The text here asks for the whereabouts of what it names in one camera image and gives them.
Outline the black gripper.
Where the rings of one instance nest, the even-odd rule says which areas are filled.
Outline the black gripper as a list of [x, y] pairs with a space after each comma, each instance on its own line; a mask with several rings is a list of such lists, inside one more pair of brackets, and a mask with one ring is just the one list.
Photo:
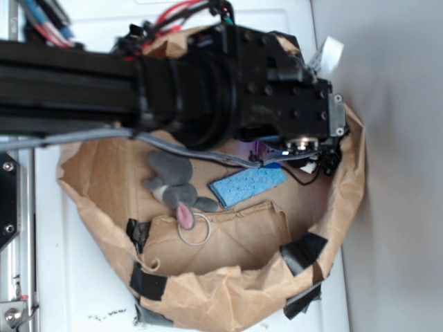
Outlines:
[[316, 77], [302, 56], [287, 52], [280, 34], [239, 27], [239, 140], [261, 140], [291, 155], [318, 152], [323, 171], [341, 161], [347, 133], [345, 105], [328, 80]]

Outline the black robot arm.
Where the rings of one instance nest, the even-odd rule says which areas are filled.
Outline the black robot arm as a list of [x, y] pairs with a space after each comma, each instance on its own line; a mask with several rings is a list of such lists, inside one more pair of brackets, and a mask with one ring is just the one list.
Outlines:
[[345, 105], [280, 34], [217, 24], [191, 34], [176, 59], [1, 42], [4, 152], [136, 138], [180, 156], [258, 168], [317, 156], [341, 161]]

